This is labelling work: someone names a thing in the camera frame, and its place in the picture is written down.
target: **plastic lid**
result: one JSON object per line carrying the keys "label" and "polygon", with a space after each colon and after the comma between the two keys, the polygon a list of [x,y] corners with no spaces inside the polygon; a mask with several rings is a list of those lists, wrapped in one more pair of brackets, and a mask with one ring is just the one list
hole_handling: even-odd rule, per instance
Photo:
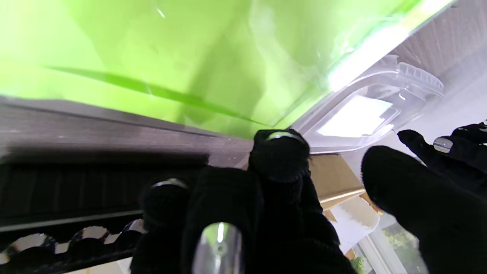
{"label": "plastic lid", "polygon": [[293,124],[313,153],[356,150],[419,117],[442,98],[443,83],[387,55]]}

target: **silver fingertip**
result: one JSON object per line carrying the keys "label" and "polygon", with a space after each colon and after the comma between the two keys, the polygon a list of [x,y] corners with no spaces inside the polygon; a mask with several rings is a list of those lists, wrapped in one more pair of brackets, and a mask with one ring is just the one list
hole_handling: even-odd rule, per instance
{"label": "silver fingertip", "polygon": [[155,188],[159,186],[164,186],[164,185],[173,185],[173,186],[178,186],[184,189],[188,189],[187,185],[183,183],[181,180],[178,180],[176,178],[170,178],[162,182],[158,182],[153,184],[150,188]]}
{"label": "silver fingertip", "polygon": [[453,142],[443,137],[436,138],[433,143],[434,149],[442,153],[450,153],[452,146]]}
{"label": "silver fingertip", "polygon": [[269,135],[269,137],[267,137],[265,139],[265,141],[270,141],[270,140],[273,140],[273,139],[279,139],[279,138],[282,138],[282,137],[289,137],[289,138],[296,139],[296,140],[300,141],[301,143],[306,143],[306,141],[303,140],[301,137],[299,137],[297,135],[294,135],[292,133],[289,133],[287,131],[277,131],[277,132],[271,133],[271,135]]}

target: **glass surface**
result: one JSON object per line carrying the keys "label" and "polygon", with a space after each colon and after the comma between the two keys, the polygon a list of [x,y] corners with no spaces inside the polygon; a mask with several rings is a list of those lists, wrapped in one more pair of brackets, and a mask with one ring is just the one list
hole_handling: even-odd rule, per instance
{"label": "glass surface", "polygon": [[397,257],[406,269],[407,273],[427,274],[428,268],[419,253],[419,242],[411,233],[407,232],[399,223],[395,223],[382,229],[389,244],[394,249]]}
{"label": "glass surface", "polygon": [[451,0],[3,0],[0,95],[285,128]]}

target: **green plastic bag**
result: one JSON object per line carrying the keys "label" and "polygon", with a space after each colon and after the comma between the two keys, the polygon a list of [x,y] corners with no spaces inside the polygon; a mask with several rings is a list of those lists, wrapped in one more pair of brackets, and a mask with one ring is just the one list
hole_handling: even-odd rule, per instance
{"label": "green plastic bag", "polygon": [[285,128],[450,0],[3,0],[0,95],[252,137]]}

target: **gloved hand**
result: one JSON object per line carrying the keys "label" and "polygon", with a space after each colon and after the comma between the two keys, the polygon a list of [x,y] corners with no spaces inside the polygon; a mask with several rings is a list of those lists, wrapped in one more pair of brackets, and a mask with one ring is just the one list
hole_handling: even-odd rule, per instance
{"label": "gloved hand", "polygon": [[414,130],[397,133],[399,140],[426,166],[461,188],[487,198],[487,124],[471,124],[455,129],[451,136],[439,137],[433,145]]}
{"label": "gloved hand", "polygon": [[362,181],[369,197],[419,239],[430,274],[485,273],[487,203],[459,187],[469,170],[481,171],[466,164],[456,166],[463,162],[443,156],[415,132],[403,132],[404,136],[416,137],[407,142],[429,166],[389,147],[370,148],[362,162]]}

